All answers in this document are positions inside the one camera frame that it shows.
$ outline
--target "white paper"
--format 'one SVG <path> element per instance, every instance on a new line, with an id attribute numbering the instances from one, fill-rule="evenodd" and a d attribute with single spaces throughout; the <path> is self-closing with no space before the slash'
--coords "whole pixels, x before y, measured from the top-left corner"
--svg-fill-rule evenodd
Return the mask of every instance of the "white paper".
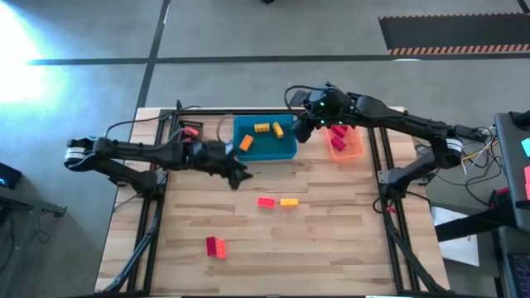
<path id="1" fill-rule="evenodd" d="M 440 207 L 432 207 L 432 221 L 435 226 L 444 224 L 455 219 L 467 217 L 465 214 L 450 211 Z M 479 248 L 477 235 L 471 235 L 455 240 L 444 241 L 440 244 L 441 255 L 449 260 L 463 262 L 473 266 L 479 266 Z"/>

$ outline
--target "wooden tabletop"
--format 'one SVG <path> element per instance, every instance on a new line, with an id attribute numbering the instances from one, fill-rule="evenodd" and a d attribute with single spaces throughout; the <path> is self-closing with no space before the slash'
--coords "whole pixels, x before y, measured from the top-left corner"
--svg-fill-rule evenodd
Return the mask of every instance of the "wooden tabletop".
<path id="1" fill-rule="evenodd" d="M 141 108 L 137 119 L 159 112 L 159 108 Z M 205 135 L 214 137 L 220 117 L 185 119 L 203 122 Z M 153 143 L 156 128 L 156 121 L 135 123 L 131 142 Z M 218 176 L 171 172 L 151 294 L 395 294 L 383 217 L 371 207 L 378 191 L 368 134 L 364 128 L 360 131 L 364 155 L 356 161 L 332 161 L 322 130 L 314 131 L 306 144 L 298 145 L 293 160 L 248 162 L 254 177 L 237 191 Z M 416 159 L 410 136 L 394 131 L 388 135 L 396 166 Z M 232 137 L 231 119 L 224 122 L 221 137 Z M 379 143 L 378 147 L 385 168 L 383 146 Z M 140 162 L 127 165 L 142 171 L 148 167 Z M 419 186 L 410 190 L 425 194 Z M 132 195 L 131 188 L 120 189 L 116 204 Z M 291 209 L 260 209 L 259 196 L 298 199 L 300 204 Z M 414 252 L 448 289 L 428 203 L 409 195 L 403 204 Z M 105 288 L 130 258 L 141 208 L 142 199 L 133 199 L 113 214 L 96 290 Z M 205 238 L 209 236 L 226 239 L 225 260 L 206 256 Z M 137 286 L 142 285 L 142 274 L 143 267 Z"/>

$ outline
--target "orange tray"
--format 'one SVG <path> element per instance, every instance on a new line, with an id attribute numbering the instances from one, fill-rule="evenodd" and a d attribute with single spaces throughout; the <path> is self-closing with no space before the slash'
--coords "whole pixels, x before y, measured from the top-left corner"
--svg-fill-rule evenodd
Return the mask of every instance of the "orange tray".
<path id="1" fill-rule="evenodd" d="M 339 151 L 331 145 L 331 139 L 333 137 L 338 137 L 346 144 L 343 151 Z M 330 146 L 331 158 L 333 158 L 334 161 L 352 161 L 364 154 L 363 138 L 361 137 L 358 128 L 353 129 L 352 127 L 347 127 L 344 137 L 339 137 L 331 129 L 326 128 L 325 141 Z"/>

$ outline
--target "gray floor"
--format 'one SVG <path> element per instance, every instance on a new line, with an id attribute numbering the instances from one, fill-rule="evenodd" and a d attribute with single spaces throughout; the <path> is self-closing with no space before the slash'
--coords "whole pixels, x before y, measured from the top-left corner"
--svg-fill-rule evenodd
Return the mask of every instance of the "gray floor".
<path id="1" fill-rule="evenodd" d="M 7 20 L 11 30 L 23 33 L 7 36 L 12 43 L 0 53 L 2 58 L 21 53 L 33 59 L 145 58 L 161 4 L 0 2 L 0 22 Z M 470 12 L 518 12 L 518 6 L 514 0 L 278 0 L 269 6 L 258 0 L 172 0 L 159 56 L 385 54 L 378 16 Z M 68 205 L 65 218 L 43 218 L 52 239 L 32 244 L 11 296 L 89 294 L 116 190 L 102 175 L 67 171 L 65 143 L 101 135 L 108 125 L 133 118 L 145 65 L 3 64 L 9 67 L 0 69 L 0 161 L 24 173 L 20 191 Z M 289 84 L 331 81 L 424 117 L 489 127 L 497 112 L 528 109 L 529 69 L 528 60 L 158 65 L 146 105 L 173 107 L 180 99 L 184 105 L 278 106 Z M 125 140 L 129 130 L 120 127 L 112 137 Z M 479 169 L 471 173 L 478 174 Z M 441 175 L 467 178 L 461 168 Z M 500 177 L 476 193 L 485 198 L 505 184 Z M 465 190 L 439 180 L 428 194 L 434 202 L 481 209 Z M 448 262 L 450 283 L 460 293 L 492 296 L 488 235 L 479 242 L 481 268 Z"/>

